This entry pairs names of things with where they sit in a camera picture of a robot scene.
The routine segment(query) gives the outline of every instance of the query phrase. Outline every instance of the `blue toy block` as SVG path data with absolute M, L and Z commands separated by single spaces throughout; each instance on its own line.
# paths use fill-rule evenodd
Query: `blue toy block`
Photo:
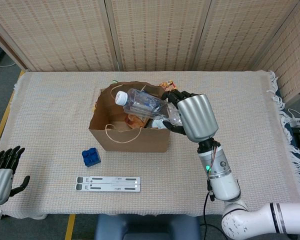
M 91 167 L 95 164 L 101 163 L 99 153 L 95 147 L 82 152 L 84 165 Z

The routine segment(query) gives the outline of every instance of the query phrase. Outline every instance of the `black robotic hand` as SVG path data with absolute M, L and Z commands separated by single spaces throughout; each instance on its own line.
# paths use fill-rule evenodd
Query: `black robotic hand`
M 22 192 L 29 183 L 30 176 L 26 176 L 19 187 L 11 189 L 13 176 L 24 151 L 24 148 L 17 146 L 14 149 L 10 148 L 0 152 L 0 205 L 5 203 L 9 197 Z
M 169 103 L 172 103 L 177 109 L 178 109 L 178 103 L 182 100 L 185 100 L 187 98 L 197 96 L 198 94 L 195 93 L 188 93 L 187 91 L 178 91 L 176 89 L 171 91 L 166 91 L 162 96 L 162 100 L 168 100 Z M 186 135 L 185 129 L 183 126 L 175 126 L 172 125 L 169 121 L 163 121 L 164 126 L 169 129 L 171 132 L 177 133 L 177 134 L 183 134 Z

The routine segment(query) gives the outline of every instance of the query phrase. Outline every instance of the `plastic bottle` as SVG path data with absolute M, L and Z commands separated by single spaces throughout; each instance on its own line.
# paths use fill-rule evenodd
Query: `plastic bottle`
M 128 92 L 118 91 L 115 103 L 123 106 L 127 114 L 144 118 L 163 119 L 176 126 L 182 126 L 177 108 L 170 102 L 163 101 L 146 92 L 131 88 Z

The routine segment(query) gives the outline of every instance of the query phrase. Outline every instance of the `robotic hand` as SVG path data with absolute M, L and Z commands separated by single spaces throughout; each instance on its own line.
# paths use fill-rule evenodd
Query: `robotic hand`
M 24 148 L 17 146 L 14 149 L 10 148 L 7 151 L 0 152 L 0 205 L 4 204 L 9 197 L 22 192 L 29 183 L 30 176 L 26 176 L 19 187 L 12 189 L 14 174 L 24 151 Z
M 219 127 L 205 94 L 172 90 L 165 92 L 162 99 L 168 99 L 178 109 L 183 126 L 168 121 L 163 124 L 199 144 L 197 153 L 207 176 L 210 199 L 224 201 L 221 225 L 228 237 L 243 240 L 267 233 L 300 234 L 300 203 L 270 203 L 258 211 L 249 211 L 223 148 L 213 139 Z

